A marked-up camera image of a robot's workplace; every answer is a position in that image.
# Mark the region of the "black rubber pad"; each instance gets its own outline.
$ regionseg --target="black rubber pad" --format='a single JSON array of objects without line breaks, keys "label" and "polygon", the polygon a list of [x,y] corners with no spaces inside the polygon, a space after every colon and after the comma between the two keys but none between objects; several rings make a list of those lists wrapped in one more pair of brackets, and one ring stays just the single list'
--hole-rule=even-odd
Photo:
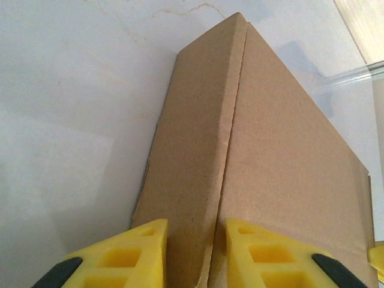
[{"label": "black rubber pad", "polygon": [[74,257],[56,264],[32,288],[60,288],[72,276],[83,262],[80,257]]},{"label": "black rubber pad", "polygon": [[368,288],[339,261],[322,254],[313,254],[312,259],[340,288]]}]

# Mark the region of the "brown cardboard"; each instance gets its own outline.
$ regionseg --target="brown cardboard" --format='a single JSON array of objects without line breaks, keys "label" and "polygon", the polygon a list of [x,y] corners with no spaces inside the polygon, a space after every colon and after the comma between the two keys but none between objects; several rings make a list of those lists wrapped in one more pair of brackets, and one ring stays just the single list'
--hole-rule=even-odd
[{"label": "brown cardboard", "polygon": [[240,14],[180,52],[133,226],[169,219],[168,287],[226,287],[226,217],[324,248],[377,287],[367,170]]}]

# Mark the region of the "white table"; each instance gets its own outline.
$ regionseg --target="white table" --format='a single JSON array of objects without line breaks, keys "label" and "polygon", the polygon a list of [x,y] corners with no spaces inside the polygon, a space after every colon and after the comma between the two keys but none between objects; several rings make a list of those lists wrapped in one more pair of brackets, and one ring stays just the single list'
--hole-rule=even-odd
[{"label": "white table", "polygon": [[331,0],[36,0],[0,5],[0,286],[28,287],[68,252],[126,230],[177,53],[240,11],[384,193],[371,83]]}]

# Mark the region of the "cardboard box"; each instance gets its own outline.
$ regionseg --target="cardboard box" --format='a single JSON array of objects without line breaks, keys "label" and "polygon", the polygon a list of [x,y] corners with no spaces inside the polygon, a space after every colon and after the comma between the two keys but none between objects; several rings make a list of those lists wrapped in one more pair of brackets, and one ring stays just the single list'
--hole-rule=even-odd
[{"label": "cardboard box", "polygon": [[180,51],[133,226],[169,219],[168,287],[225,287],[226,217],[328,250],[377,287],[367,170],[240,14]]}]

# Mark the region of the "yellow foam block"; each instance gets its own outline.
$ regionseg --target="yellow foam block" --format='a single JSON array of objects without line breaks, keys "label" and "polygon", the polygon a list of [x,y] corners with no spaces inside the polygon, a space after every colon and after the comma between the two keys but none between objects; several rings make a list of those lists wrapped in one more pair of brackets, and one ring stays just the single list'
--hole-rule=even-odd
[{"label": "yellow foam block", "polygon": [[228,288],[337,288],[311,258],[323,250],[239,219],[226,234]]},{"label": "yellow foam block", "polygon": [[168,221],[159,219],[67,256],[82,264],[63,288],[163,288]]},{"label": "yellow foam block", "polygon": [[375,247],[369,249],[368,258],[370,265],[377,269],[377,276],[384,282],[384,241],[376,242]]}]

